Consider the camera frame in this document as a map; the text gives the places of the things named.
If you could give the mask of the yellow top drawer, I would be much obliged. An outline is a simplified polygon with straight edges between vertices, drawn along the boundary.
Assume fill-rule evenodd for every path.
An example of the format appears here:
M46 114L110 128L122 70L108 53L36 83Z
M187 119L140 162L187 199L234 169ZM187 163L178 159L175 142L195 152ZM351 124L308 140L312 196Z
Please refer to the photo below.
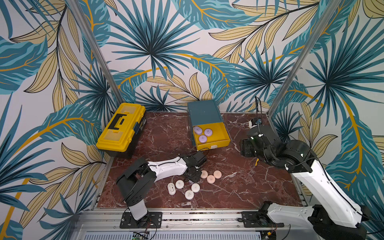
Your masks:
M201 144L199 142L199 135L195 134L192 128L193 140L195 141L197 150L216 149L216 148L226 147L229 145L231 140L227 132L227 129L225 127L225 124L223 122L204 124L204 125L198 125L198 126L203 129L202 135L204 135L205 129L212 129L213 135L210 137L207 137L208 140L206 143Z

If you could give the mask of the purple oval case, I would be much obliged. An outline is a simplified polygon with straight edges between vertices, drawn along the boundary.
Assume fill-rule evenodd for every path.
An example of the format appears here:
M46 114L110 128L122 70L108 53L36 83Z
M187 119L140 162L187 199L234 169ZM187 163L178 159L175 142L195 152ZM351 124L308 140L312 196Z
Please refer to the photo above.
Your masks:
M199 126L194 126L193 130L194 130L194 133L197 135L201 135L203 133L203 129L200 128Z

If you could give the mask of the teal drawer cabinet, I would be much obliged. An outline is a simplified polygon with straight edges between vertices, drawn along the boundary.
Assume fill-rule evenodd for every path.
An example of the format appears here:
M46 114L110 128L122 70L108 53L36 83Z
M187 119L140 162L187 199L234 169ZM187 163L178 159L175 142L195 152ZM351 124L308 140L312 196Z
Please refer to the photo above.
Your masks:
M219 107L214 100L189 102L187 110L194 146L196 145L192 134L193 126L223 122Z

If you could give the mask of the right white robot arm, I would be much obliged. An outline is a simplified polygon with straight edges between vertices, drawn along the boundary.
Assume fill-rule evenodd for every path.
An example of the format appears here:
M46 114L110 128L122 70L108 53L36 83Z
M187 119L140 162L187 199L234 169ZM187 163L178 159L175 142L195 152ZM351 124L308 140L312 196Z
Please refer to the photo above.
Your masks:
M324 240L364 240L362 225L371 211L344 193L304 142L281 141L271 126L250 124L247 139L241 140L241 155L287 171L303 183L319 201L307 207L292 207L264 202L258 214L271 224L290 224L312 229Z

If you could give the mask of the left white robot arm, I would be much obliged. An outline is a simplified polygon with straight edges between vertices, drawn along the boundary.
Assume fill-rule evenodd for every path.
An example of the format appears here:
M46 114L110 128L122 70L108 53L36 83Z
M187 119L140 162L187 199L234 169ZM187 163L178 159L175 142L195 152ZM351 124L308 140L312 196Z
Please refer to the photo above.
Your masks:
M123 202L133 219L141 221L148 215L144 199L155 182L168 177L183 176L186 180L197 183L201 178L201 167L206 161L207 157L201 151L159 162L137 159L116 180Z

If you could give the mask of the pink round case left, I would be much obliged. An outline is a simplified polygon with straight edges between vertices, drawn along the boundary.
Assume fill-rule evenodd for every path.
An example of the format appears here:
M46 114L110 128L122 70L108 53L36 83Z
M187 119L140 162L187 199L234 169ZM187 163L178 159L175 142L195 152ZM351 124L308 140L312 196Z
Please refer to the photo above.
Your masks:
M208 172L205 171L205 170L202 170L201 178L202 178L202 179L206 179L207 177L208 177Z

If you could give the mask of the pink round case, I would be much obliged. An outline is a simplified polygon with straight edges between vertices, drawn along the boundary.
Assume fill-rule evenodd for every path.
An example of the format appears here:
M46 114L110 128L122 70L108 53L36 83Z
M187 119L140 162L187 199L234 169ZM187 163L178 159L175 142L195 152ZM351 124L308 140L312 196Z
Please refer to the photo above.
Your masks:
M216 179L220 179L220 178L222 177L222 172L216 170L216 171L214 171L213 175L214 175L214 177L215 177Z
M208 177L208 172L205 171L205 170L202 170L201 178L202 178L202 179L206 179L207 177Z
M216 178L215 178L213 175L208 175L208 176L207 176L207 182L208 182L209 184L214 184L215 181L216 181Z

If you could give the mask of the white round case right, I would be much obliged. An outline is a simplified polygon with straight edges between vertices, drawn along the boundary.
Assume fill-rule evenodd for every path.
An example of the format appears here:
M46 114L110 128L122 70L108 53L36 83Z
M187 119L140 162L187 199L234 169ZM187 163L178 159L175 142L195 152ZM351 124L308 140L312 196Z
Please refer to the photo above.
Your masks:
M191 190L194 192L194 193L198 193L200 191L201 187L199 184L197 183L194 183L191 185Z

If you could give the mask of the white round case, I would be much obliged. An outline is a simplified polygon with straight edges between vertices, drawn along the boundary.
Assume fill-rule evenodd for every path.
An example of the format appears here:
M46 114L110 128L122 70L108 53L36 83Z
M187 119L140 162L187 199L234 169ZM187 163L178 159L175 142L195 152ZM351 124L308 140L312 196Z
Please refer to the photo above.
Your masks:
M185 186L185 182L183 180L177 180L175 182L175 187L179 190L181 190L182 188L184 188Z
M195 193L192 190L187 190L185 192L185 198L187 200L192 200L194 198L194 196L195 196Z
M197 183L194 183L191 185L191 190L194 192L194 193L198 193L200 191L201 187L199 184Z

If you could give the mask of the white round case upper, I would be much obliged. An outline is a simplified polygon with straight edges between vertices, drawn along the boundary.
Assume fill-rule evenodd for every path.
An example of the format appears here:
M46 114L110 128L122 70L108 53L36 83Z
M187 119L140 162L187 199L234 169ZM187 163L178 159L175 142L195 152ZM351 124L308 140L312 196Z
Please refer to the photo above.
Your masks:
M181 190L182 188L184 188L185 186L185 182L183 180L177 180L175 182L175 187L179 190Z

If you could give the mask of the pink round case middle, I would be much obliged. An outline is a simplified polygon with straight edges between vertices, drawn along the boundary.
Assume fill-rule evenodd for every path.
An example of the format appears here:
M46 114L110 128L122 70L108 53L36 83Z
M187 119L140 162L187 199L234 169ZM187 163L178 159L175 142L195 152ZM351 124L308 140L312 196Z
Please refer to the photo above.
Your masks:
M208 182L209 184L214 184L215 181L216 181L216 178L215 178L213 175L208 175L208 176L207 176L207 182Z

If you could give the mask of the white round case lower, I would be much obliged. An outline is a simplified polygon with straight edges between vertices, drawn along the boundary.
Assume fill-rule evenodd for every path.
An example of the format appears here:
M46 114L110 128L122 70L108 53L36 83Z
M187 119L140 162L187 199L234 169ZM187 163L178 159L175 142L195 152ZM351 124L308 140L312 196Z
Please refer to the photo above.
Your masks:
M194 196L195 196L195 193L192 190L187 190L185 192L185 198L187 200L192 200L194 198Z

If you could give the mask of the pink round case right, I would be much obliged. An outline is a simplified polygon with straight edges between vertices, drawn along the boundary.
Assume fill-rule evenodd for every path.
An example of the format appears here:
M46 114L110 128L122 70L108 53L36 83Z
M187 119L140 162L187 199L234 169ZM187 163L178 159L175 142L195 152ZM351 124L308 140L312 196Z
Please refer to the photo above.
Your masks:
M220 178L222 177L222 172L216 170L216 171L214 171L213 175L214 175L214 177L215 177L216 179L220 179Z

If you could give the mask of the white oval earphone case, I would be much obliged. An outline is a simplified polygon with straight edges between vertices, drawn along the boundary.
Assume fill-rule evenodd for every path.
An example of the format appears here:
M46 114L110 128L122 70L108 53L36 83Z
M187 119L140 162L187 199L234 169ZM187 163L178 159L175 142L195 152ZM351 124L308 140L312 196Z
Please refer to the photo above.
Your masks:
M169 193L169 195L171 195L171 196L175 195L176 192L177 192L177 189L176 189L176 186L175 186L174 183L169 183L169 184L167 185L167 189L168 189L168 193Z

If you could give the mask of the yellow black toolbox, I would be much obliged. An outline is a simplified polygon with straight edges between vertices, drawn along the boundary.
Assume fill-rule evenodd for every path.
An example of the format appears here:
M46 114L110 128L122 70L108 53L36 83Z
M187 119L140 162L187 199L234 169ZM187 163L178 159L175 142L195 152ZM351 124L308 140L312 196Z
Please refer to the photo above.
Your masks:
M96 147L110 157L131 159L147 123L146 108L122 103L98 138Z

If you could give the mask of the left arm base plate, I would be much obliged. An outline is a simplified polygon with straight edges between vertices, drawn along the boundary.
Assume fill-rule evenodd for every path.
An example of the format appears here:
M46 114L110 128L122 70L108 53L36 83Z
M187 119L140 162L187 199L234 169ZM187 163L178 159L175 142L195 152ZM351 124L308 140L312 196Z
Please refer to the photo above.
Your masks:
M130 212L124 212L120 229L158 229L162 226L162 217L162 212L148 212L140 220L135 220Z

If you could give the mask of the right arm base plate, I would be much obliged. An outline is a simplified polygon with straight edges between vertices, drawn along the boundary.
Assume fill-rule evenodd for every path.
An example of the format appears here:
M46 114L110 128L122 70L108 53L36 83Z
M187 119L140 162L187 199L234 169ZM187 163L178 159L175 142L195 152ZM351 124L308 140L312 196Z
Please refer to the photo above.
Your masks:
M237 219L243 223L245 228L282 228L284 223L273 222L266 213L262 212L241 212L241 217Z

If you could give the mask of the aluminium front rail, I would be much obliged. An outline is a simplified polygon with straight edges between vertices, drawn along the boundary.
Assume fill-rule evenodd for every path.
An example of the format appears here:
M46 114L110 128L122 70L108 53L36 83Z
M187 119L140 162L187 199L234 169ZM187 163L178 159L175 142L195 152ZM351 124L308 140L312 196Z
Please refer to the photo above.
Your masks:
M283 227L245 228L241 209L153 209L162 213L159 227L145 235L142 229L122 229L126 210L95 209L80 215L72 240L319 240L310 229L293 224Z

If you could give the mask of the right aluminium frame post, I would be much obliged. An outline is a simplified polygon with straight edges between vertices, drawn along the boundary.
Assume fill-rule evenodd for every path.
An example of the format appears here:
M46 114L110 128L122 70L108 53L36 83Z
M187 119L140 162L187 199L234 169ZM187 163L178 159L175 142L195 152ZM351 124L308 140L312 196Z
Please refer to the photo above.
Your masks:
M285 92L288 90L289 86L291 85L298 70L300 69L301 65L303 64L304 60L306 59L306 57L314 47L319 37L322 35L322 32L326 28L328 21L331 19L333 13L337 10L340 3L341 3L341 0L330 1L330 3L327 5L327 8L325 9L324 14L319 19L319 23L314 27L313 33L309 36L308 41L303 47L303 50L299 54L285 82L282 84L279 92L277 93L273 101L273 104L270 106L270 109L267 112L267 117L271 118L273 114L276 112L279 102L284 97Z

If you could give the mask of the aluminium frame post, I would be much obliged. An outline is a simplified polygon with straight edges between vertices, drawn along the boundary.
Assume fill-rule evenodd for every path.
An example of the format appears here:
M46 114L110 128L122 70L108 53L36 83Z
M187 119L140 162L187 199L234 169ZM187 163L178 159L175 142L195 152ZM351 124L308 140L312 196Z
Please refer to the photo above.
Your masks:
M119 106L124 102L123 98L118 90L118 87L107 65L107 62L105 61L105 58L94 36L94 33L92 32L91 26L88 24L86 16L82 11L79 2L75 0L68 0L67 2L69 7L71 8L71 11L73 12L75 20L77 21L81 30L83 31L83 34L85 35L85 38L91 48L91 51L94 53L95 59L98 62L99 67L101 68L104 76L106 77L106 80L111 88L112 93L115 95Z
M270 109L267 112L267 117L271 118L273 114L276 112L279 102L284 97L285 92L288 90L289 86L291 85L298 70L300 69L301 65L303 64L304 60L306 59L306 57L314 47L319 37L322 35L322 32L326 28L328 21L331 19L333 13L337 10L340 3L341 3L341 0L330 1L330 3L327 5L327 8L325 9L324 14L319 19L319 23L314 27L313 33L309 36L308 41L303 47L303 50L299 54L285 82L282 84L279 92L277 93L273 101L273 104L270 106Z

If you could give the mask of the left aluminium frame post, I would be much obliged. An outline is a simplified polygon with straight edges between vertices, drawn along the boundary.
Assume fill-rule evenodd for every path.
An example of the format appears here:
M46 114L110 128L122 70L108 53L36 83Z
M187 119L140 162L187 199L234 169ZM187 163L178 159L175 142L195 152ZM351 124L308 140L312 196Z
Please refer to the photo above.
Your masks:
M99 67L101 68L104 76L106 77L106 80L111 88L112 93L115 95L119 106L124 102L123 98L118 90L118 87L107 65L107 62L105 61L105 58L94 36L94 33L92 32L91 26L88 24L86 16L82 11L79 2L75 0L68 0L67 2L69 7L71 8L71 11L73 12L75 20L77 21L81 30L83 31L83 34L85 35L85 38L91 48L91 51L94 53L95 59L98 62Z

